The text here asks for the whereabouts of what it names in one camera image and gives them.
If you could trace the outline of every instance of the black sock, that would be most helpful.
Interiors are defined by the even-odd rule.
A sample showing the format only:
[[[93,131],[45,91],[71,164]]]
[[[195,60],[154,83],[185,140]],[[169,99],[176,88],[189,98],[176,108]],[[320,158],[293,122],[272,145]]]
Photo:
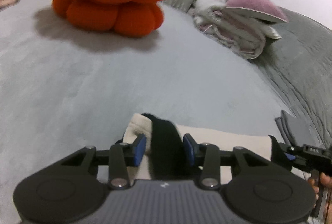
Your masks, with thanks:
[[[151,162],[153,179],[194,179],[200,169],[189,167],[183,143],[173,123],[150,114],[142,115],[152,121]]]

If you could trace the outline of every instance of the circular disc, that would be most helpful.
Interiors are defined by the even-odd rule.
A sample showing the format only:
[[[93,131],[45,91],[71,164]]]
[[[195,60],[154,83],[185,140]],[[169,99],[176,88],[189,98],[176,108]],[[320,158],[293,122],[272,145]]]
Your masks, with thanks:
[[[299,223],[315,203],[310,185],[295,175],[238,175],[225,188],[226,202],[256,223]]]
[[[105,191],[89,174],[50,176],[35,174],[19,183],[14,204],[24,218],[37,223],[67,223],[97,210]]]

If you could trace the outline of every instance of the finger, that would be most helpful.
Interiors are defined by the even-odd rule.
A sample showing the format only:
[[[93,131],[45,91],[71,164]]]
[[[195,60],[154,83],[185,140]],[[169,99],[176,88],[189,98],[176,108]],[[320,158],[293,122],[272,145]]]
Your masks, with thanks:
[[[315,187],[313,187],[313,190],[315,191],[316,194],[319,193],[319,187],[315,186]]]
[[[312,178],[309,178],[308,179],[308,183],[311,184],[311,185],[314,185],[315,184],[315,180],[312,179]]]
[[[324,173],[320,174],[320,182],[323,186],[331,187],[332,186],[332,178],[327,176]]]

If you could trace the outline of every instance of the wrinkled blanket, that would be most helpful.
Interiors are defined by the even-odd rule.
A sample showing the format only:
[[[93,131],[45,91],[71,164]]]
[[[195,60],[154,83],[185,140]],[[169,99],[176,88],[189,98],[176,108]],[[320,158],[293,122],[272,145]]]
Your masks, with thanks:
[[[246,59],[257,58],[266,44],[265,36],[281,36],[263,22],[225,9],[225,0],[197,0],[194,23],[202,32],[212,35],[221,44]]]
[[[289,23],[275,25],[283,36],[267,40],[252,61],[269,79],[295,117],[310,125],[316,146],[332,146],[332,31],[283,9]]]

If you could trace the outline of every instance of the gray bed sheet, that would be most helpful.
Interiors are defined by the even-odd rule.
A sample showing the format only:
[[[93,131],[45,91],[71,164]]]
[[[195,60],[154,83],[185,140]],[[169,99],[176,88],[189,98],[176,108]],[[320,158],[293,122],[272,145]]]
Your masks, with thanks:
[[[282,141],[284,102],[190,16],[163,5],[162,27],[131,39],[76,29],[51,1],[0,12],[0,223],[19,222],[19,181],[86,145],[109,148],[134,113]]]
[[[316,146],[332,143],[332,31],[284,9],[287,24],[274,28],[282,39],[269,40],[253,61],[297,118],[305,120]]]

